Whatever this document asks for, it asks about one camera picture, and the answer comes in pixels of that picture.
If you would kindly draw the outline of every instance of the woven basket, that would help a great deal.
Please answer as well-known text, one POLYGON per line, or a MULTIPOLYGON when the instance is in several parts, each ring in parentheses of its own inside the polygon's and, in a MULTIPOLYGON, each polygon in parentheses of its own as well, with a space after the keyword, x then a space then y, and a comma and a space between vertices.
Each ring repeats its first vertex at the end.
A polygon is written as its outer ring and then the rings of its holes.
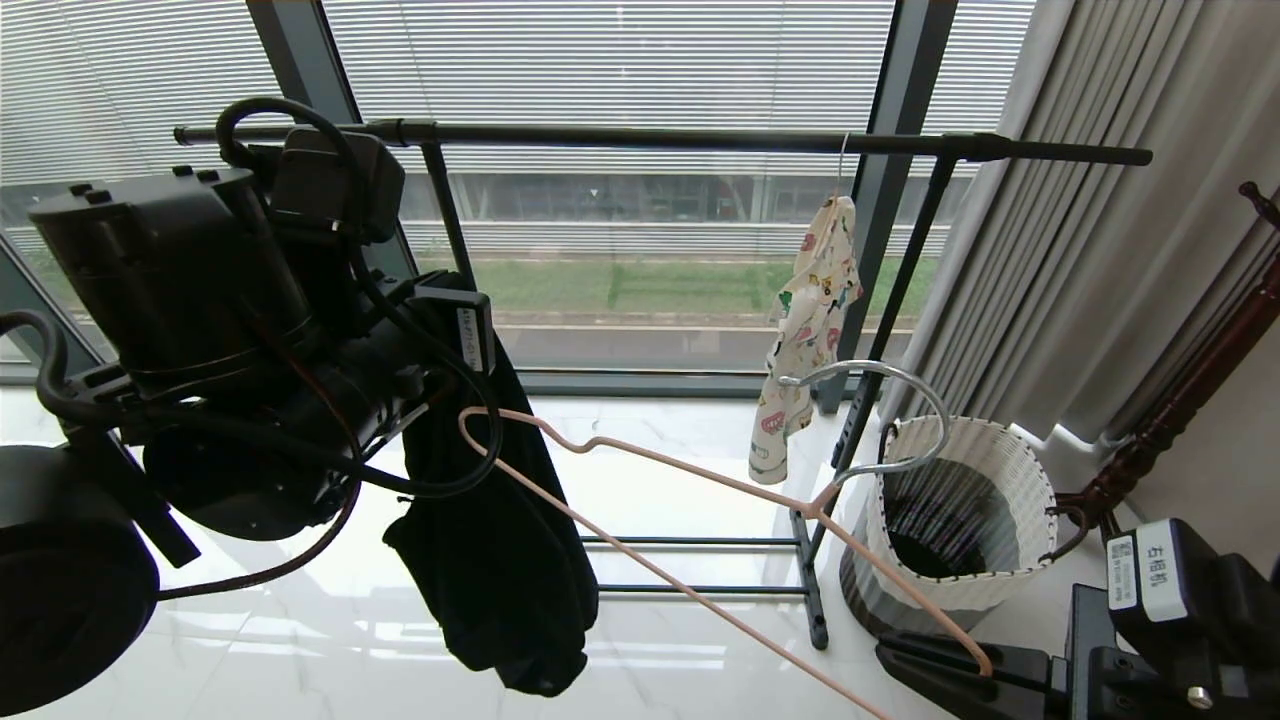
MULTIPOLYGON (((892 462, 923 454, 938 418, 893 428, 882 448, 892 462)), ((1057 542, 1053 488, 1021 438, 986 420, 956 418, 937 459, 915 470, 876 477, 854 536, 961 628, 1050 566, 1057 542)), ((938 632, 901 588, 846 548, 840 583, 854 616, 872 633, 938 632)))

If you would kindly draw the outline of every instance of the horizontal rod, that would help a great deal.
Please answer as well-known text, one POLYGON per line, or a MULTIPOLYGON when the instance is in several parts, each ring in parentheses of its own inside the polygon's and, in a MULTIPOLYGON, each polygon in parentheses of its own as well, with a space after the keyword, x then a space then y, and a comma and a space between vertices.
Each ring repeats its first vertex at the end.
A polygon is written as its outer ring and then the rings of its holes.
MULTIPOLYGON (((1025 142, 995 133, 860 135, 795 131, 641 129, 576 126, 454 126, 429 120, 378 120, 338 126, 346 132, 372 135, 387 145, 539 145, 558 147, 639 147, 652 150, 736 150, 745 152, 822 152, 837 155, 932 155, 987 161, 1006 158, 1069 160, 1110 165, 1146 165, 1149 150, 1025 142)), ((291 126, 242 127, 243 142, 282 141, 291 126)), ((175 127, 179 145, 215 142, 214 128, 175 127)))
MULTIPOLYGON (((785 546, 795 547, 800 541, 795 538, 687 538, 687 537, 662 537, 662 536, 631 536, 617 538, 627 544, 731 544, 750 547, 785 546)), ((603 543, 603 538, 584 537, 586 543, 603 543)))
MULTIPOLYGON (((792 585, 690 585, 695 592, 703 594, 805 594, 808 591, 792 585)), ((600 585, 600 592, 655 592, 678 593, 671 585, 600 585)))

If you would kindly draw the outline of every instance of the bolt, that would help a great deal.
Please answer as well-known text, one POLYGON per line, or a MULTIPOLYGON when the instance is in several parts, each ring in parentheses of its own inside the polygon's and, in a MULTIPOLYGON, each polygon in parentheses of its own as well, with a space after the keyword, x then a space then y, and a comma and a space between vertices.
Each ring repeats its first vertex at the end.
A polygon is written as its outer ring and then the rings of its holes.
POLYGON ((1212 710, 1213 698, 1199 685, 1187 688, 1187 702, 1196 710, 1212 710))

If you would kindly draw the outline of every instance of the white label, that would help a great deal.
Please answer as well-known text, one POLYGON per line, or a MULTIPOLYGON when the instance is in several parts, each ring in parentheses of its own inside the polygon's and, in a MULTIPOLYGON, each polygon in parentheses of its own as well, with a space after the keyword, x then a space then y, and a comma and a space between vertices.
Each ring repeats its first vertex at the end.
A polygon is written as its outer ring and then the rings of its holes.
POLYGON ((1142 578, 1142 609, 1147 619, 1165 623, 1187 618, 1174 528, 1169 520, 1138 528, 1138 575, 1142 578))
POLYGON ((462 359, 477 373, 484 373, 484 355, 480 352, 480 323, 476 311, 458 307, 458 345, 462 346, 462 359))
POLYGON ((1133 562, 1133 536, 1107 543, 1107 609, 1128 610, 1138 605, 1138 575, 1133 562))

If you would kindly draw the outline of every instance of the wall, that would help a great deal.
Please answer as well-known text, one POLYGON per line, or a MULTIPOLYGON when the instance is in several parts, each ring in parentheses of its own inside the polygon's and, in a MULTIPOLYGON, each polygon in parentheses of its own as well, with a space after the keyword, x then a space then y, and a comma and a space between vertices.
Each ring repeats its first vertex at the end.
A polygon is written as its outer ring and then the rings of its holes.
POLYGON ((1280 555, 1280 323, 1161 455, 1130 496, 1147 519, 1181 518, 1219 552, 1270 573, 1280 555))

